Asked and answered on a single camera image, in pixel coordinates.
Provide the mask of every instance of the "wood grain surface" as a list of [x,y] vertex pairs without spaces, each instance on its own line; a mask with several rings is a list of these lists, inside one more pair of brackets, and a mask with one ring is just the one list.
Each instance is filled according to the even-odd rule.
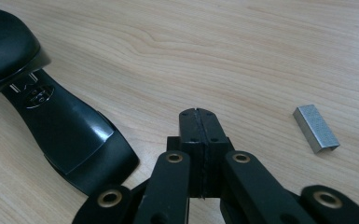
[[[0,0],[52,59],[46,71],[105,114],[150,177],[178,114],[215,112],[237,150],[294,193],[337,189],[359,203],[359,1]],[[341,146],[313,154],[292,113],[314,104]],[[71,223],[87,196],[45,160],[0,94],[0,223]],[[224,223],[192,199],[189,223]]]

